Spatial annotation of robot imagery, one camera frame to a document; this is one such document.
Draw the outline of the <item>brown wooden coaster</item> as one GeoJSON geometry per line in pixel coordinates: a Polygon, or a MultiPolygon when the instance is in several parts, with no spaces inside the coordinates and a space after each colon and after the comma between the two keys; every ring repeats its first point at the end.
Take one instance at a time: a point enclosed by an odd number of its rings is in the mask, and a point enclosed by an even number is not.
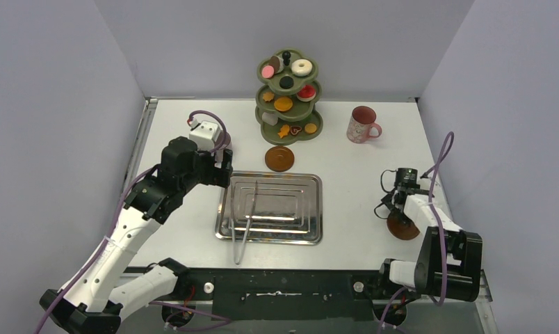
{"type": "Polygon", "coordinates": [[[393,210],[387,217],[387,228],[397,239],[403,241],[412,240],[420,235],[419,229],[400,210],[393,210]]]}
{"type": "Polygon", "coordinates": [[[267,150],[264,160],[272,171],[285,172],[294,165],[295,155],[288,147],[278,145],[267,150]]]}

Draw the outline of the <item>white swiss roll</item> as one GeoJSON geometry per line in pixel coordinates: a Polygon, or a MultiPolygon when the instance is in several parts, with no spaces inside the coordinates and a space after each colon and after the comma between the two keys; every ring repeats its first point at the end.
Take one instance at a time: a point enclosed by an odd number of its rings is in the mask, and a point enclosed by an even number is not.
{"type": "Polygon", "coordinates": [[[270,126],[275,126],[279,121],[279,118],[276,114],[268,112],[263,112],[261,114],[261,119],[264,123],[270,126]]]}

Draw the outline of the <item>orange fish cake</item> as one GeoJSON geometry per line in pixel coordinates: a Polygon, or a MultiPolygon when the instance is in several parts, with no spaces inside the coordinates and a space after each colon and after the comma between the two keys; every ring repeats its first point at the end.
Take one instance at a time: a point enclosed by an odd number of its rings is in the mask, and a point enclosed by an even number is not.
{"type": "Polygon", "coordinates": [[[291,126],[288,124],[282,125],[280,130],[278,131],[277,135],[279,138],[284,138],[291,133],[291,126]]]}

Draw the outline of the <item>brown heart cookie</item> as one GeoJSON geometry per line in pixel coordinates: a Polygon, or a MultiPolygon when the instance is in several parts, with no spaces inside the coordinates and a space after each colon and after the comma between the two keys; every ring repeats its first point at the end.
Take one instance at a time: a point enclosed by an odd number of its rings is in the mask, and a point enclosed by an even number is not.
{"type": "Polygon", "coordinates": [[[290,126],[290,134],[292,136],[297,136],[302,131],[302,127],[294,125],[290,126]]]}

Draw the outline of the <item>pink floral mug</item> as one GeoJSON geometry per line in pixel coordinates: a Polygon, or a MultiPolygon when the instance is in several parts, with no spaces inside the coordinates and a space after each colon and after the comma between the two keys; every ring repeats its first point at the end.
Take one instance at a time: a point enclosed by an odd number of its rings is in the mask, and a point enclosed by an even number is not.
{"type": "Polygon", "coordinates": [[[357,106],[352,110],[347,138],[353,143],[364,143],[369,139],[380,138],[383,130],[376,122],[376,112],[368,106],[357,106]]]}

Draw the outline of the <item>orange round cake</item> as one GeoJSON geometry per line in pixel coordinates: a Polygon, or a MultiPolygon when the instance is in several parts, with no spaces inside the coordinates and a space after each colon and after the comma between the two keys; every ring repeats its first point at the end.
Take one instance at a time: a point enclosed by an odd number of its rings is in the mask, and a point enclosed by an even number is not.
{"type": "Polygon", "coordinates": [[[287,96],[278,97],[274,101],[273,106],[279,112],[287,112],[293,107],[293,100],[287,96]]]}

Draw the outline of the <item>round tan biscuit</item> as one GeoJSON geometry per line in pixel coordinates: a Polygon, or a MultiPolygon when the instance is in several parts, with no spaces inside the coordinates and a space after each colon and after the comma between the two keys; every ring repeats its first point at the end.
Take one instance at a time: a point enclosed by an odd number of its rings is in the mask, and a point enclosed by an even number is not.
{"type": "Polygon", "coordinates": [[[304,131],[307,134],[314,134],[318,131],[318,126],[315,123],[312,123],[312,122],[308,123],[308,124],[305,125],[304,131]]]}

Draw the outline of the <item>metal serving tongs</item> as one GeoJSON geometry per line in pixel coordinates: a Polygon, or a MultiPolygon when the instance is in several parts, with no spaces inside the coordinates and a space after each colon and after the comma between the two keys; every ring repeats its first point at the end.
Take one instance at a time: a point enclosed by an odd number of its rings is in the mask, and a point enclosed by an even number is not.
{"type": "Polygon", "coordinates": [[[250,212],[248,215],[248,219],[245,225],[245,229],[243,232],[243,236],[242,236],[242,240],[241,242],[238,244],[237,241],[238,239],[236,238],[236,227],[235,227],[235,205],[234,205],[234,199],[235,199],[235,190],[234,190],[234,186],[231,185],[230,187],[230,218],[229,218],[229,228],[231,230],[231,241],[232,241],[232,254],[233,254],[233,261],[234,264],[236,266],[240,266],[241,262],[244,258],[244,254],[245,254],[245,248],[246,248],[246,243],[247,243],[247,238],[248,235],[250,233],[250,228],[252,225],[252,219],[253,219],[253,215],[255,212],[255,208],[256,208],[256,203],[257,203],[257,194],[258,194],[258,190],[259,190],[259,182],[256,180],[254,182],[254,193],[253,193],[253,197],[252,197],[252,204],[251,204],[251,208],[250,208],[250,212]]]}

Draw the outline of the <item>black sandwich cookie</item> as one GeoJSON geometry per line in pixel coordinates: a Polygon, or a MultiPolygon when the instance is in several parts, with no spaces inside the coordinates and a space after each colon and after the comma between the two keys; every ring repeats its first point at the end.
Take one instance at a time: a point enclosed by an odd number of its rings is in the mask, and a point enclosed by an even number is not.
{"type": "Polygon", "coordinates": [[[284,76],[279,81],[279,86],[281,89],[290,89],[294,85],[294,80],[290,76],[284,76]]]}

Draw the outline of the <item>pink macaron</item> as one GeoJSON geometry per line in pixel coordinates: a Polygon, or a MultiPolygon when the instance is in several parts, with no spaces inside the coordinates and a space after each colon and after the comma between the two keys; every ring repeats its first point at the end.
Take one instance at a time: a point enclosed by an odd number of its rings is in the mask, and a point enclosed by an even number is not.
{"type": "Polygon", "coordinates": [[[261,69],[261,76],[264,79],[270,79],[275,75],[275,68],[272,65],[265,65],[261,69]]]}

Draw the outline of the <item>red frosted donut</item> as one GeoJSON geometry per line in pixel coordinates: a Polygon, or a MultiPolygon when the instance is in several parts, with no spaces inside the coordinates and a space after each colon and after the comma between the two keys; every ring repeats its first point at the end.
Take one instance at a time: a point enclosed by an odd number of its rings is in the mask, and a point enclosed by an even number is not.
{"type": "Polygon", "coordinates": [[[302,88],[302,90],[300,90],[296,97],[301,101],[301,102],[310,102],[312,100],[315,99],[317,95],[317,91],[314,87],[314,85],[306,85],[302,88]]]}

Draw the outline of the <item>chocolate white half cake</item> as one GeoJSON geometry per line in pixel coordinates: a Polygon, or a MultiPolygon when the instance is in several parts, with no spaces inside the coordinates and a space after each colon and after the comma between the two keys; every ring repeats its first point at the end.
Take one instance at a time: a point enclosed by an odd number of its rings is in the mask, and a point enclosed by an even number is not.
{"type": "Polygon", "coordinates": [[[274,73],[278,74],[284,69],[284,61],[280,56],[271,56],[268,60],[268,64],[274,69],[274,73]]]}

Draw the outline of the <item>white ring donut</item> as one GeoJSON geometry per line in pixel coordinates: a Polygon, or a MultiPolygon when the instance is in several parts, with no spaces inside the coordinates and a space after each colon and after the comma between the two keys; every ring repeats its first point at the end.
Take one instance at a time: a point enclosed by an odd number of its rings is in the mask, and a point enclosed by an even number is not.
{"type": "Polygon", "coordinates": [[[292,74],[296,77],[307,77],[314,69],[314,65],[311,61],[300,58],[291,63],[292,74]]]}

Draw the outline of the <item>grey purple mug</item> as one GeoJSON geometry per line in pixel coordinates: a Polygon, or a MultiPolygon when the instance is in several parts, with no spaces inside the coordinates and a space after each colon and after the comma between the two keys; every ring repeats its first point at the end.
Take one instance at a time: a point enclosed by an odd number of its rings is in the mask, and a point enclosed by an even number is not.
{"type": "Polygon", "coordinates": [[[224,134],[221,132],[216,144],[221,144],[219,150],[216,151],[216,161],[222,162],[224,150],[225,149],[232,150],[232,138],[230,134],[228,133],[224,134]]]}

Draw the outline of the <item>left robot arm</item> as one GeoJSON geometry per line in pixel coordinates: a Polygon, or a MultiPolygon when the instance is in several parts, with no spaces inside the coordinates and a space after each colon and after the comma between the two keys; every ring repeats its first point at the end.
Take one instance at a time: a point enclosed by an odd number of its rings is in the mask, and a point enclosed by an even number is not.
{"type": "Polygon", "coordinates": [[[60,289],[42,295],[44,315],[35,332],[51,319],[68,333],[116,333],[127,317],[158,297],[185,297],[191,288],[188,268],[172,258],[128,283],[118,281],[194,187],[230,185],[232,159],[229,148],[217,161],[215,153],[199,149],[189,138],[172,139],[160,162],[137,176],[121,195],[108,234],[83,267],[60,289]]]}

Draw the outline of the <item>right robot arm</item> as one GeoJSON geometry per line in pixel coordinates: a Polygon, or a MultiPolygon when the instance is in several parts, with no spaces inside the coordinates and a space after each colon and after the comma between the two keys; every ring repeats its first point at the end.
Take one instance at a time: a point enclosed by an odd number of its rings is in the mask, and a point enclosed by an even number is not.
{"type": "Polygon", "coordinates": [[[397,239],[423,241],[415,261],[387,258],[375,279],[377,291],[395,296],[403,287],[418,294],[473,302],[480,293],[483,240],[453,222],[418,183],[418,171],[398,168],[392,190],[381,199],[388,231],[397,239]]]}

